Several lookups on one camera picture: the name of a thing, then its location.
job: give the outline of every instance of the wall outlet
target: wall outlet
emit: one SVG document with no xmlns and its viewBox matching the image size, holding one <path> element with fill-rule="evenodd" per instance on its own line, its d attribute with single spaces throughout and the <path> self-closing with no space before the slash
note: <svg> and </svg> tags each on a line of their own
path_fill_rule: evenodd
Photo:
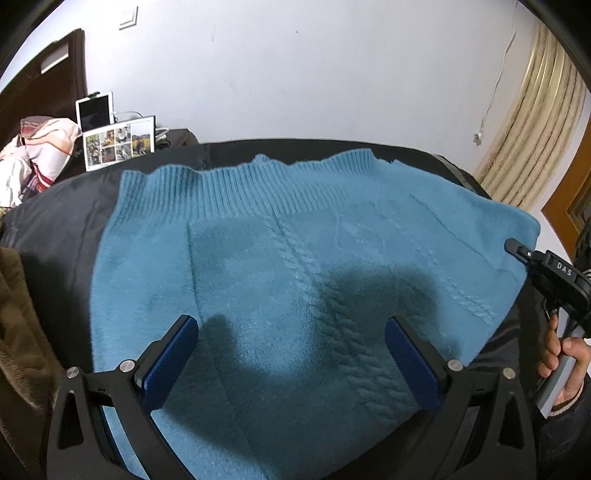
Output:
<svg viewBox="0 0 591 480">
<path fill-rule="evenodd" d="M 119 30 L 124 28 L 133 27 L 138 22 L 138 10 L 139 7 L 126 7 L 121 11 L 119 20 Z"/>
</svg>

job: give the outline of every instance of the white cloth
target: white cloth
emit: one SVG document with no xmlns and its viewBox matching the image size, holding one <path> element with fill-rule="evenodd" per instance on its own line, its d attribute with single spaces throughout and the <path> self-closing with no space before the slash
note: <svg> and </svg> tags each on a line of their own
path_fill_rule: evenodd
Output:
<svg viewBox="0 0 591 480">
<path fill-rule="evenodd" d="M 18 136 L 0 151 L 0 207 L 21 204 L 21 192 L 33 173 L 27 148 L 18 146 Z"/>
</svg>

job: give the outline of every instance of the wooden door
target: wooden door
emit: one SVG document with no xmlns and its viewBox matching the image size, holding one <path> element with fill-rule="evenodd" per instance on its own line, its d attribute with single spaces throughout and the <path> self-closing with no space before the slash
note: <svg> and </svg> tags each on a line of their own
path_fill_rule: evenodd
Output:
<svg viewBox="0 0 591 480">
<path fill-rule="evenodd" d="M 542 213 L 572 258 L 577 238 L 591 217 L 591 119 L 573 162 Z"/>
</svg>

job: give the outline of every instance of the curtain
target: curtain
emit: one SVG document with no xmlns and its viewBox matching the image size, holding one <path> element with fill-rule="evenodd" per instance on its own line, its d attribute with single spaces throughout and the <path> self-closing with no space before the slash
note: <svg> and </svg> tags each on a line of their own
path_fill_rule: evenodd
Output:
<svg viewBox="0 0 591 480">
<path fill-rule="evenodd" d="M 519 95 L 474 174 L 494 200 L 531 208 L 570 143 L 585 92 L 562 46 L 538 22 Z"/>
</svg>

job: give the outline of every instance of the finger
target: finger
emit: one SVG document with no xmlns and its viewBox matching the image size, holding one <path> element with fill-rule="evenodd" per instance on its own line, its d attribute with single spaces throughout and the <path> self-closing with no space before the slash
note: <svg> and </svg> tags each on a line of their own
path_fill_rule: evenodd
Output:
<svg viewBox="0 0 591 480">
<path fill-rule="evenodd" d="M 551 354 L 548 350 L 542 352 L 542 362 L 552 371 L 558 368 L 558 357 Z"/>
<path fill-rule="evenodd" d="M 577 394 L 583 384 L 591 362 L 591 347 L 582 338 L 567 338 L 562 342 L 562 348 L 566 355 L 573 356 L 576 360 L 573 372 L 564 386 L 569 400 Z"/>
<path fill-rule="evenodd" d="M 558 314 L 553 313 L 548 323 L 550 330 L 556 330 L 558 328 Z"/>
<path fill-rule="evenodd" d="M 551 373 L 552 373 L 552 370 L 550 370 L 550 368 L 548 368 L 544 362 L 538 363 L 538 374 L 542 378 L 548 378 Z"/>
<path fill-rule="evenodd" d="M 548 330 L 548 333 L 546 333 L 545 348 L 553 355 L 560 354 L 562 350 L 560 347 L 560 340 L 556 336 L 556 332 L 554 330 Z"/>
</svg>

